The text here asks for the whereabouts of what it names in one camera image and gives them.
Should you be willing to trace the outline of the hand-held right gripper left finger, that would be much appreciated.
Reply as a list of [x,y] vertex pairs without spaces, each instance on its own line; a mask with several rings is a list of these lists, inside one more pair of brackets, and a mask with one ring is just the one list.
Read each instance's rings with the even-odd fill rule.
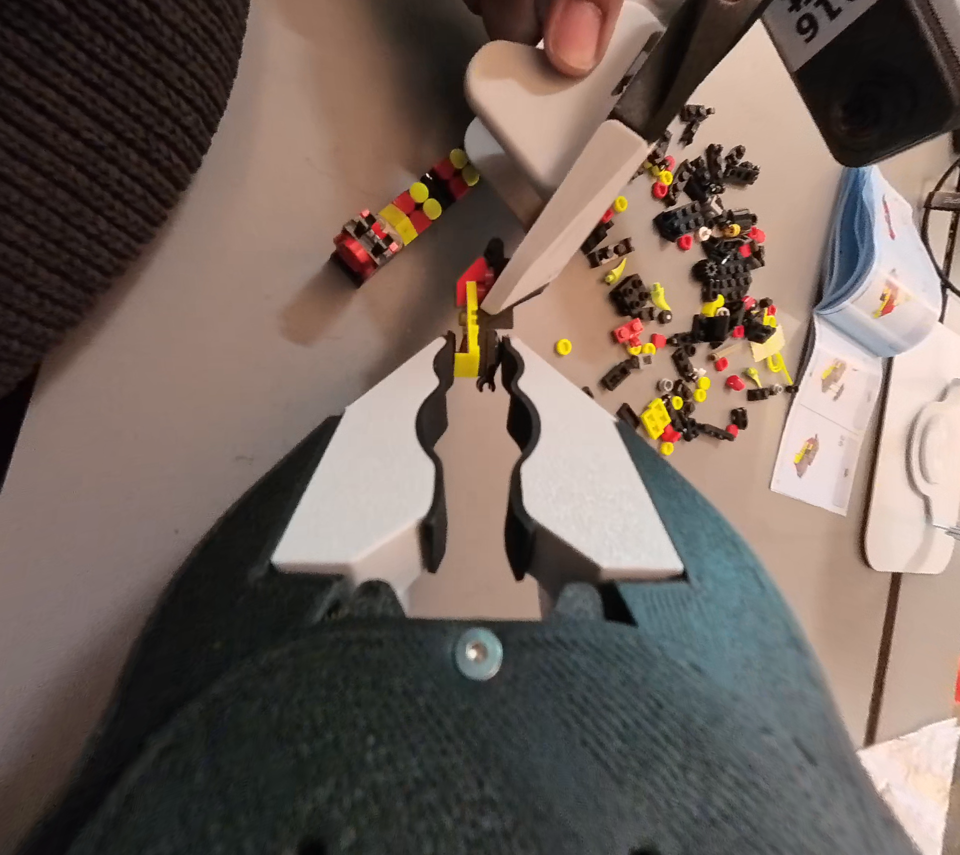
[[448,427],[455,337],[427,343],[349,405],[270,562],[285,574],[390,586],[403,609],[444,558],[448,510],[436,445]]

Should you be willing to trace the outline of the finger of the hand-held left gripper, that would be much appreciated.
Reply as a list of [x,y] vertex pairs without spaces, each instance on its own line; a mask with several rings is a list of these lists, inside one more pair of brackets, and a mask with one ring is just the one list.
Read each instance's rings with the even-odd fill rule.
[[486,294],[485,312],[502,312],[541,293],[564,270],[651,144],[616,119],[596,129]]

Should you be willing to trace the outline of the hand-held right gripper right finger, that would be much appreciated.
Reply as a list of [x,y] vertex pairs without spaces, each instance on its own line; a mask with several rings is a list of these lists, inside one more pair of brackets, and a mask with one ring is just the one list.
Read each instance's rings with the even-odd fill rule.
[[686,586],[687,569],[655,506],[619,420],[520,338],[501,342],[509,397],[510,469],[504,543],[517,582],[536,586],[540,619],[571,586]]

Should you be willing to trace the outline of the pile of lego pieces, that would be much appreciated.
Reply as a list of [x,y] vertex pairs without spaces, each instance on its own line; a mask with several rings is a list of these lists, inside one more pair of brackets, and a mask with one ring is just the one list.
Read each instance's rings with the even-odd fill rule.
[[[766,265],[766,234],[753,211],[724,197],[727,189],[753,186],[761,168],[741,143],[710,142],[688,153],[713,115],[712,106],[684,105],[678,134],[664,130],[637,170],[657,208],[651,237],[617,237],[617,219],[628,208],[620,194],[580,246],[600,274],[615,315],[609,340],[622,355],[583,392],[613,393],[631,375],[659,366],[652,398],[632,408],[641,421],[634,432],[664,458],[683,442],[737,441],[749,425],[748,402],[796,390],[777,305],[752,293]],[[652,244],[646,274],[642,241]]]

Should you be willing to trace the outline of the yellow black red lego model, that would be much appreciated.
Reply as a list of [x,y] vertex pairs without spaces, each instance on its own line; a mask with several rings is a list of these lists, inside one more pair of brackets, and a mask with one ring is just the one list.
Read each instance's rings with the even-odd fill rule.
[[456,285],[456,306],[461,310],[461,338],[454,351],[453,374],[456,378],[475,381],[479,392],[496,390],[501,337],[514,325],[512,309],[493,314],[482,309],[484,299],[508,262],[503,240],[494,237],[487,243],[483,254],[462,273]]

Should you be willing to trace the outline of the long red black lego assembly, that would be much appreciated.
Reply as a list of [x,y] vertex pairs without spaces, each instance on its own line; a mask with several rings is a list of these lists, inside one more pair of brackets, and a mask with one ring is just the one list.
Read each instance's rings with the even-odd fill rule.
[[435,225],[479,183],[462,146],[453,148],[378,211],[361,210],[333,238],[332,261],[356,286],[364,286]]

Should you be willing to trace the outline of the lego instruction booklet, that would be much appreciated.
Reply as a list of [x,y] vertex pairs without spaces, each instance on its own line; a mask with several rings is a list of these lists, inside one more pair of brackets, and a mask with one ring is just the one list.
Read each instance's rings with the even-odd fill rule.
[[940,277],[912,205],[877,166],[844,169],[774,493],[847,514],[883,363],[923,342],[941,307]]

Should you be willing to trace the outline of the clear plastic bag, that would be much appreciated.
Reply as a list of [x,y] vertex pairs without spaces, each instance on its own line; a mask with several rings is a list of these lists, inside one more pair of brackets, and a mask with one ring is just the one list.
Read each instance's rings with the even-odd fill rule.
[[951,717],[857,753],[920,853],[958,853],[958,738]]

